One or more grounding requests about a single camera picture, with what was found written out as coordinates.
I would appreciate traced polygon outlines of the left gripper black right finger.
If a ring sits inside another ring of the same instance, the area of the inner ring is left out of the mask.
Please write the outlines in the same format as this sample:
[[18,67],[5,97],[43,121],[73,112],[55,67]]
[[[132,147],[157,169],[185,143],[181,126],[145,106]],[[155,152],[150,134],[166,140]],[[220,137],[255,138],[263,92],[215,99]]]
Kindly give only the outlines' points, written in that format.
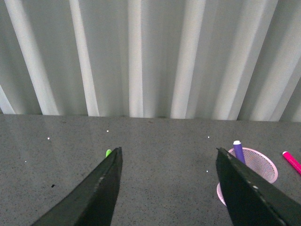
[[218,148],[216,170],[235,226],[299,226],[301,205],[277,189],[224,148]]

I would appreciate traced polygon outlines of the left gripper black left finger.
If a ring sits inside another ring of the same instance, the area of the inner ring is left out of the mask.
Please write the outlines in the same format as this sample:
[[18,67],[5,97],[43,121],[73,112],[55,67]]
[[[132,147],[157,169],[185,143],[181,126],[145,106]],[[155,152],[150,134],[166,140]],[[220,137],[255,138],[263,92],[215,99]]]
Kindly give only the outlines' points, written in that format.
[[119,194],[122,148],[115,148],[34,226],[109,226]]

